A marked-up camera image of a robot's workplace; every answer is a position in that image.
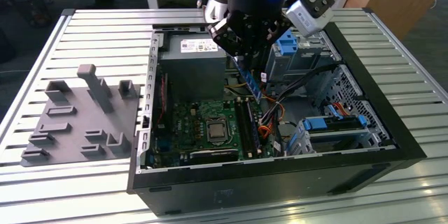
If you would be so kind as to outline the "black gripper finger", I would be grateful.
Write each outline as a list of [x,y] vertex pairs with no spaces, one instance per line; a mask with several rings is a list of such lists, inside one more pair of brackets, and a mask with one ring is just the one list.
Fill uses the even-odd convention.
[[281,36],[291,27],[291,21],[289,18],[279,18],[278,20],[270,20],[269,25],[263,25],[261,33],[258,34],[255,53],[253,59],[253,68],[263,70],[266,68],[273,44],[278,41]]
[[231,56],[250,57],[254,54],[254,19],[227,17],[209,26],[214,42]]

